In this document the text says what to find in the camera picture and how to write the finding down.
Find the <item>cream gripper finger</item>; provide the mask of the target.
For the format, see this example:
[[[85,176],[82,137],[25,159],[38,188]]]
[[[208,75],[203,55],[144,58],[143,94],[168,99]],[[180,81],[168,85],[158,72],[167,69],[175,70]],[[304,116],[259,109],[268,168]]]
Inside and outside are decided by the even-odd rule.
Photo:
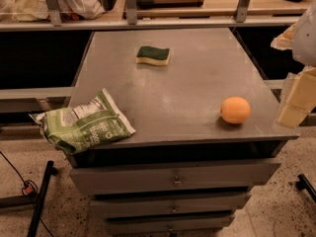
[[[298,127],[316,107],[316,67],[305,66],[297,75],[289,73],[283,82],[276,123]]]

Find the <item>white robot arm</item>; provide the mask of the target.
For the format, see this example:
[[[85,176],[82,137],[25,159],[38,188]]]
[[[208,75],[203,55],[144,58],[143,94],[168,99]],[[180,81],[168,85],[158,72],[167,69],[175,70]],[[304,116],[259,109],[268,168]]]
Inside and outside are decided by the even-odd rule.
[[[294,60],[304,68],[283,84],[283,106],[277,123],[298,127],[316,107],[316,2],[282,34],[274,38],[271,47],[292,50]]]

